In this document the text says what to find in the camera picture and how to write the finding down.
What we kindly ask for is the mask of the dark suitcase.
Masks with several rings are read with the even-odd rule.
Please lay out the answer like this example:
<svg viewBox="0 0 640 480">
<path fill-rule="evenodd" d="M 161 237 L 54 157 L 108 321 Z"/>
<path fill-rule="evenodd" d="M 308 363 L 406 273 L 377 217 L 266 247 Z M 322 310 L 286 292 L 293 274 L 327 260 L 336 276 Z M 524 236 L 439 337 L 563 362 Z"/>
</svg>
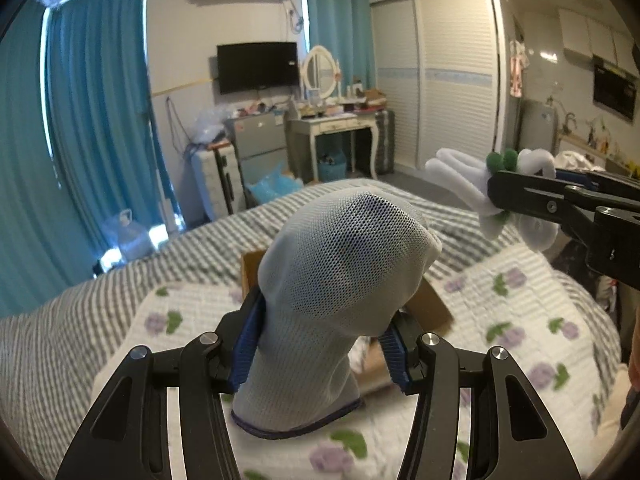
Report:
<svg viewBox="0 0 640 480">
<path fill-rule="evenodd" d="M 395 161 L 395 113 L 392 110 L 379 110 L 375 113 L 375 119 L 378 126 L 376 173 L 391 174 Z"/>
</svg>

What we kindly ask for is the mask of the teal curtain middle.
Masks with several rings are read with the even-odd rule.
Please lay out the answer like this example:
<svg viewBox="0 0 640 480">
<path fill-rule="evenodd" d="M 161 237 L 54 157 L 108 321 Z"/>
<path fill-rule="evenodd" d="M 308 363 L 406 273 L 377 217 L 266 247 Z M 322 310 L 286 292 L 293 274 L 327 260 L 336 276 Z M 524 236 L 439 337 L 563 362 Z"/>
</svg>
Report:
<svg viewBox="0 0 640 480">
<path fill-rule="evenodd" d="M 146 41 L 148 0 L 68 0 L 50 11 L 44 88 L 53 157 L 91 260 L 107 220 L 145 229 L 180 209 L 160 146 Z"/>
</svg>

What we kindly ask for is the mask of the black range hood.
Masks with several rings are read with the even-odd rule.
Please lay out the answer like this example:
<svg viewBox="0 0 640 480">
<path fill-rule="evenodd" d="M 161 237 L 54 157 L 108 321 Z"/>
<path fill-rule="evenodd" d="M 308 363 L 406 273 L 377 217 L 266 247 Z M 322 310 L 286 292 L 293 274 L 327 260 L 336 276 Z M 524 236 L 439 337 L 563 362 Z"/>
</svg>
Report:
<svg viewBox="0 0 640 480">
<path fill-rule="evenodd" d="M 595 56 L 593 58 L 593 102 L 612 110 L 627 122 L 634 121 L 638 78 Z"/>
</svg>

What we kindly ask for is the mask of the clear plastic bag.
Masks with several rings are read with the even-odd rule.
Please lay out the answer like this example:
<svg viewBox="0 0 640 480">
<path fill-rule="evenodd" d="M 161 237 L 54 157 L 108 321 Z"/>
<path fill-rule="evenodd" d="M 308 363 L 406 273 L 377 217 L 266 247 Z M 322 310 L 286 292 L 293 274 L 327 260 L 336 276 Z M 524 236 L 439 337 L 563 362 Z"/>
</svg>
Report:
<svg viewBox="0 0 640 480">
<path fill-rule="evenodd" d="M 201 110 L 192 128 L 192 142 L 209 144 L 224 130 L 224 122 L 232 117 L 232 113 L 224 106 L 214 106 Z"/>
</svg>

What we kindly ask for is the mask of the white plush with green ring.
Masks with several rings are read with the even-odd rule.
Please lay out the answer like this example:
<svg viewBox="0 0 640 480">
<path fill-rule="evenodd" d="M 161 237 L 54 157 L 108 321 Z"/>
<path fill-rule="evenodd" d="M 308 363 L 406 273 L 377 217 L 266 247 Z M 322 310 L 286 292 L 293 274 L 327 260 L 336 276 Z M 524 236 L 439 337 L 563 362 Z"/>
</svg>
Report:
<svg viewBox="0 0 640 480">
<path fill-rule="evenodd" d="M 543 252 L 558 235 L 559 227 L 543 211 L 527 210 L 535 200 L 526 183 L 556 177 L 554 157 L 541 148 L 519 152 L 508 148 L 484 159 L 441 148 L 425 163 L 424 174 L 428 182 L 454 193 L 478 215 L 480 232 L 488 240 L 512 223 L 530 249 Z"/>
</svg>

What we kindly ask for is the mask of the white clothes pile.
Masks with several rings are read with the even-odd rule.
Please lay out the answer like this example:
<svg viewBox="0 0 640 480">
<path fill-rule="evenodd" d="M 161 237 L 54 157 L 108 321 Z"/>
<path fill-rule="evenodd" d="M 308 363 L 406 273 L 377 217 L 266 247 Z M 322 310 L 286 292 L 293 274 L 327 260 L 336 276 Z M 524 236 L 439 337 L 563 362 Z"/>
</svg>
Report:
<svg viewBox="0 0 640 480">
<path fill-rule="evenodd" d="M 560 151 L 554 156 L 556 169 L 573 171 L 605 171 L 605 161 L 587 154 L 568 150 Z"/>
</svg>

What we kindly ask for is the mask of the teal curtain right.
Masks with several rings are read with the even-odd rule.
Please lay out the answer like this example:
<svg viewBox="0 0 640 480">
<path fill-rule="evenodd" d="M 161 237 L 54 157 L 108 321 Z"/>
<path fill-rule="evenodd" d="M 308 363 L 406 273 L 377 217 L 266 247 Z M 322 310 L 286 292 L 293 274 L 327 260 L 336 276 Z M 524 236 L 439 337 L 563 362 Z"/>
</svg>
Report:
<svg viewBox="0 0 640 480">
<path fill-rule="evenodd" d="M 375 85 L 370 0 L 307 0 L 309 41 L 341 63 L 344 84 Z"/>
</svg>

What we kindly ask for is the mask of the teal curtain left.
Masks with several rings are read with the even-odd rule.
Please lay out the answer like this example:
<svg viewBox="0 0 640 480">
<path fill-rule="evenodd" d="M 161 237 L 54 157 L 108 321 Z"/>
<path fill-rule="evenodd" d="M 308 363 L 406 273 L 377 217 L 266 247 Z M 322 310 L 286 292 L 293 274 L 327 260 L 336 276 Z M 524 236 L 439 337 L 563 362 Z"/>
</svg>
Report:
<svg viewBox="0 0 640 480">
<path fill-rule="evenodd" d="M 1 40 L 1 315 L 41 306 L 67 286 L 63 196 L 40 100 L 44 7 L 28 0 Z"/>
</svg>

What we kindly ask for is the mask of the white louvered wardrobe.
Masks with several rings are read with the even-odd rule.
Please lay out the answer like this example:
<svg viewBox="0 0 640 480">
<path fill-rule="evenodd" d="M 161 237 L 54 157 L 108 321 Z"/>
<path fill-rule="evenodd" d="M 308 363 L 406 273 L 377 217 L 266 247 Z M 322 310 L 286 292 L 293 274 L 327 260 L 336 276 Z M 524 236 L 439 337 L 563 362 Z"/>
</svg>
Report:
<svg viewBox="0 0 640 480">
<path fill-rule="evenodd" d="M 441 148 L 483 159 L 506 140 L 501 0 L 376 0 L 375 81 L 395 114 L 395 165 L 418 174 Z"/>
</svg>

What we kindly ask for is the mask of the pink hanging garment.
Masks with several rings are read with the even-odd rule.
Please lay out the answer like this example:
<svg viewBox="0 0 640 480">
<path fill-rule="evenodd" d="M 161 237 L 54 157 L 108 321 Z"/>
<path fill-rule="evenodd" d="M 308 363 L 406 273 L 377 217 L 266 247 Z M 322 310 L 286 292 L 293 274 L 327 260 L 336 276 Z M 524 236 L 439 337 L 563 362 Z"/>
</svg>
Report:
<svg viewBox="0 0 640 480">
<path fill-rule="evenodd" d="M 518 40 L 510 41 L 510 95 L 521 99 L 523 96 L 524 72 L 528 69 L 529 59 L 525 44 Z"/>
</svg>

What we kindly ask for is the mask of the teal curtain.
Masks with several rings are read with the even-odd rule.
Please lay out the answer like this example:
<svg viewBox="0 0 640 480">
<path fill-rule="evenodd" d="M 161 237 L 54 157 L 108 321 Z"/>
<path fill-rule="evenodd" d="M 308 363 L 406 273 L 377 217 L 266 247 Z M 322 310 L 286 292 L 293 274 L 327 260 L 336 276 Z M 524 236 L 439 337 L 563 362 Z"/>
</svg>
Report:
<svg viewBox="0 0 640 480">
<path fill-rule="evenodd" d="M 53 157 L 91 260 L 107 220 L 145 229 L 180 209 L 160 146 L 146 41 L 148 0 L 68 0 L 50 11 L 44 88 Z"/>
<path fill-rule="evenodd" d="M 375 85 L 370 0 L 307 0 L 309 41 L 341 63 L 344 84 Z"/>
<path fill-rule="evenodd" d="M 28 0 L 1 40 L 1 315 L 41 306 L 67 286 L 63 196 L 40 100 L 44 7 Z"/>
</svg>

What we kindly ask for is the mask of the white suitcase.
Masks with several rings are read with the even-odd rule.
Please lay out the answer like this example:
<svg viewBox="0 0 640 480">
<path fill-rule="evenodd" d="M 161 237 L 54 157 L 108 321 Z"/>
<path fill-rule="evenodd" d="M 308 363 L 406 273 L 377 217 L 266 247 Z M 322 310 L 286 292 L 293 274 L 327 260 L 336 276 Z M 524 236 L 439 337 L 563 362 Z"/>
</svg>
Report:
<svg viewBox="0 0 640 480">
<path fill-rule="evenodd" d="M 246 209 L 241 168 L 229 141 L 209 144 L 191 157 L 198 192 L 211 222 Z"/>
</svg>

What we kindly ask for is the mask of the clear water jug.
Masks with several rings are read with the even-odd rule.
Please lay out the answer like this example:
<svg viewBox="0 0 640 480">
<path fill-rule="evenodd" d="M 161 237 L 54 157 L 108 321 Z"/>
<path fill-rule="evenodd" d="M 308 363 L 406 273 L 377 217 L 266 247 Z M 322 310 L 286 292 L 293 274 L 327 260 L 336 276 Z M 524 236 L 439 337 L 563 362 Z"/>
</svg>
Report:
<svg viewBox="0 0 640 480">
<path fill-rule="evenodd" d="M 107 240 L 117 247 L 126 263 L 145 258 L 155 252 L 149 231 L 134 220 L 131 209 L 124 209 L 107 218 L 102 224 Z"/>
</svg>

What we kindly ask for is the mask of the grey checked bed sheet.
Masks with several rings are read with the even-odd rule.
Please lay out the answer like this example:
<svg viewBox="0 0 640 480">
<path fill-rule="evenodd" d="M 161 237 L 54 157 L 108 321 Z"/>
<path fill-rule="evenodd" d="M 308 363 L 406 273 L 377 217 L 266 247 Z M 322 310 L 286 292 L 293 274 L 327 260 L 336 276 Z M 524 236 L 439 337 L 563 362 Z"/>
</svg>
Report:
<svg viewBox="0 0 640 480">
<path fill-rule="evenodd" d="M 363 190 L 367 179 L 317 184 L 206 224 L 148 258 L 66 289 L 1 323 L 1 417 L 32 466 L 55 477 L 91 402 L 136 344 L 180 347 L 239 307 L 241 259 L 267 248 L 288 218 L 318 197 Z M 507 348 L 588 476 L 613 444 L 602 416 L 612 396 L 620 336 L 582 286 L 533 252 L 513 226 L 495 240 L 471 211 L 401 199 L 442 242 L 427 281 L 452 316 L 453 346 Z M 311 434 L 262 440 L 235 424 L 229 436 L 251 479 L 393 479 L 416 399 L 395 386 L 368 389 L 361 408 Z"/>
</svg>

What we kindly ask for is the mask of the teal storage basket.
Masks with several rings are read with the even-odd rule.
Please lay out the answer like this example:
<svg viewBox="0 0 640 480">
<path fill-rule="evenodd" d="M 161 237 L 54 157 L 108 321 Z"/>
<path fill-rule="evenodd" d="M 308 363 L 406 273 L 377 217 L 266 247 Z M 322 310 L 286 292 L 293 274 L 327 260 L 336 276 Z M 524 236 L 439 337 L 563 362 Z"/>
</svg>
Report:
<svg viewBox="0 0 640 480">
<path fill-rule="evenodd" d="M 343 180 L 347 174 L 347 160 L 342 151 L 322 154 L 317 160 L 318 176 L 321 182 Z"/>
</svg>

